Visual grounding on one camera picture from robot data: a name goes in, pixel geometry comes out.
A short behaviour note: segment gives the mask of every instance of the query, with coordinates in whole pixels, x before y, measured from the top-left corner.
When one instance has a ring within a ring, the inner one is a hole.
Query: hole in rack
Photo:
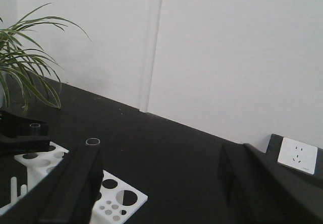
[[[36,167],[46,167],[50,164],[50,161],[47,159],[41,159],[39,161],[36,161],[33,163],[34,166]]]
[[[46,169],[46,172],[49,173],[50,171],[52,171],[54,169],[55,166],[53,167],[49,167],[48,169]]]
[[[24,159],[33,159],[33,158],[38,157],[38,154],[37,154],[37,153],[35,153],[35,152],[32,152],[32,153],[24,154],[24,155],[22,155],[22,157],[23,157]]]
[[[114,215],[113,220],[120,220],[120,217],[118,215]]]
[[[106,189],[114,189],[116,186],[118,186],[118,182],[113,179],[108,179],[108,180],[104,180],[102,182],[102,185]]]
[[[129,206],[137,202],[138,196],[133,191],[122,190],[117,193],[116,199],[119,204]]]
[[[101,197],[102,197],[102,194],[101,194],[101,192],[99,192],[99,193],[97,194],[96,200],[101,199]]]
[[[53,151],[53,150],[55,150],[56,149],[56,147],[55,146],[53,146],[53,145],[50,145],[49,146],[49,149],[48,149],[48,151],[50,152],[50,151]]]
[[[111,215],[111,214],[112,214],[112,211],[111,211],[111,210],[106,210],[106,211],[105,211],[105,214],[107,214],[107,215]]]
[[[54,157],[55,158],[63,158],[64,154],[65,154],[65,152],[62,152],[62,151],[56,152],[56,153],[54,153]]]

